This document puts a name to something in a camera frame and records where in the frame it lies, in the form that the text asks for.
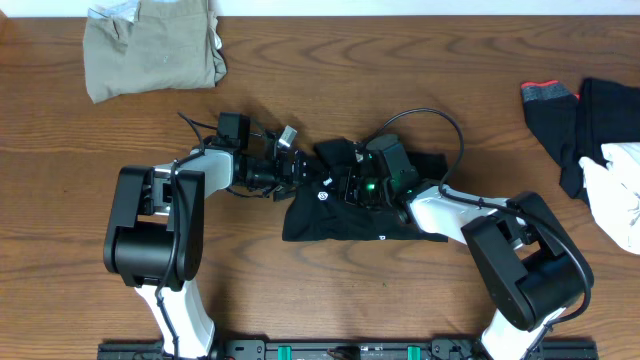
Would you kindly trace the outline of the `black polo shirt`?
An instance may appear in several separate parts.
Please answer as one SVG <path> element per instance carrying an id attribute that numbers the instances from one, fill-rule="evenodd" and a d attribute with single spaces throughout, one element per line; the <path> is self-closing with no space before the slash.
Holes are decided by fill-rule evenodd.
<path id="1" fill-rule="evenodd" d="M 403 224 L 392 209 L 367 209 L 343 200 L 338 190 L 339 178 L 348 175 L 357 164 L 352 141 L 328 140 L 315 144 L 314 151 L 324 173 L 296 189 L 284 218 L 284 241 L 447 240 L 444 235 Z"/>

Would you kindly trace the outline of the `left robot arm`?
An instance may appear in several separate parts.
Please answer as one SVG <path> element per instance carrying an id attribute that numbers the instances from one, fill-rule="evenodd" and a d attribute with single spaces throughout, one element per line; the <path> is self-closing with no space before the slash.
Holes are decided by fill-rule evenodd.
<path id="1" fill-rule="evenodd" d="M 204 203 L 218 191 L 246 188 L 248 198 L 280 201 L 309 179 L 306 155 L 294 149 L 296 130 L 265 129 L 223 112 L 212 135 L 188 119 L 197 143 L 183 158 L 130 165 L 118 175 L 103 260 L 148 304 L 162 334 L 151 345 L 105 344 L 101 359 L 219 359 L 216 325 L 196 274 L 204 245 Z"/>

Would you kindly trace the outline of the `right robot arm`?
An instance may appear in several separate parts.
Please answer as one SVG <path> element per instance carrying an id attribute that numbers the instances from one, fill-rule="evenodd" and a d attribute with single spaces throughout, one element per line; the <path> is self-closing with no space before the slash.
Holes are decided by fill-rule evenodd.
<path id="1" fill-rule="evenodd" d="M 594 275 L 542 197 L 483 198 L 420 177 L 395 135 L 354 146 L 345 201 L 465 245 L 496 306 L 480 337 L 489 359 L 528 359 L 554 326 L 582 315 Z"/>

